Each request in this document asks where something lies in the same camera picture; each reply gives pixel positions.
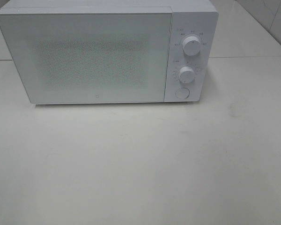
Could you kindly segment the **round white door button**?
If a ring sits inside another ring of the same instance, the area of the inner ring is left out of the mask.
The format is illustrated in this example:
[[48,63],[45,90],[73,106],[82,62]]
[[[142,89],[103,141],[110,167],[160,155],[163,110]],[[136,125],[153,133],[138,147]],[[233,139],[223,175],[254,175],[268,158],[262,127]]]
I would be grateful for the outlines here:
[[188,88],[180,88],[175,92],[175,95],[179,99],[187,99],[190,95],[190,91]]

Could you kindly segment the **white timer knob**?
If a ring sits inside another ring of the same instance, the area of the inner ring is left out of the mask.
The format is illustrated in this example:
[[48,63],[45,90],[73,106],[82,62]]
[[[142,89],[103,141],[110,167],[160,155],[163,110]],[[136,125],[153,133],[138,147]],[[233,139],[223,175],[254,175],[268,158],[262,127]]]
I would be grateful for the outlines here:
[[181,83],[191,83],[195,78],[195,72],[191,67],[182,67],[178,77]]

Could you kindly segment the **upper white power knob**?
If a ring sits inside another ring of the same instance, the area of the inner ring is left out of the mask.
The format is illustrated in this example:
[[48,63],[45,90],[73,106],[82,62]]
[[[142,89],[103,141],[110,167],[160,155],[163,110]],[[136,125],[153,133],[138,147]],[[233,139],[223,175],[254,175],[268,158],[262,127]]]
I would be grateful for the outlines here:
[[182,41],[183,52],[187,56],[194,56],[200,52],[201,39],[198,36],[187,36]]

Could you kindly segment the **white microwave oven body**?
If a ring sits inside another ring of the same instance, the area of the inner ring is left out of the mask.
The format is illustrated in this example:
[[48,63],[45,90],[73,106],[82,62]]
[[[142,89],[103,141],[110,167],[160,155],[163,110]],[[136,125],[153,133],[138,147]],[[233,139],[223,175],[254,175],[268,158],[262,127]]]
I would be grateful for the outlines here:
[[[171,14],[166,84],[162,102],[198,101],[219,16],[208,0],[11,0],[0,9],[0,15],[161,13]],[[201,48],[198,54],[187,56],[183,52],[182,41],[191,35],[201,39]],[[195,78],[191,83],[180,82],[178,73],[182,67],[191,67],[194,70]],[[189,89],[190,95],[187,99],[176,97],[175,92],[180,88]]]

